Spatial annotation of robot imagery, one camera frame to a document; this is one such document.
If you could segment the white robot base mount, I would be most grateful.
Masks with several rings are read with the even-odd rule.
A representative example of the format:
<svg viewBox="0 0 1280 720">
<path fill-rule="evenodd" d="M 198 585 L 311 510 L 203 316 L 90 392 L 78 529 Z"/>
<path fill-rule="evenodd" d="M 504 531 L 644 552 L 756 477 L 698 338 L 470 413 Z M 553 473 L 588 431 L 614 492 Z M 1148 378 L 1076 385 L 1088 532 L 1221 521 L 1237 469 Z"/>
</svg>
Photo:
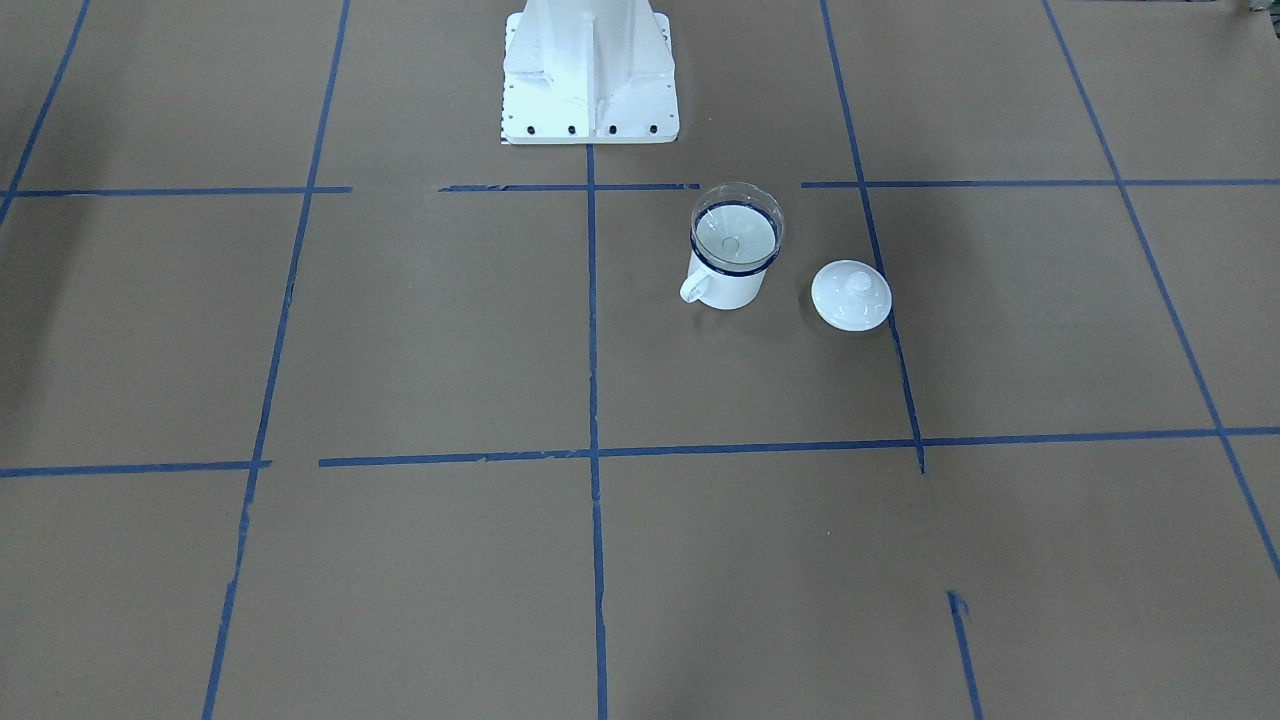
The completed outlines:
<svg viewBox="0 0 1280 720">
<path fill-rule="evenodd" d="M 527 1 L 506 18 L 503 143 L 672 143 L 680 129 L 671 23 L 649 1 Z"/>
</svg>

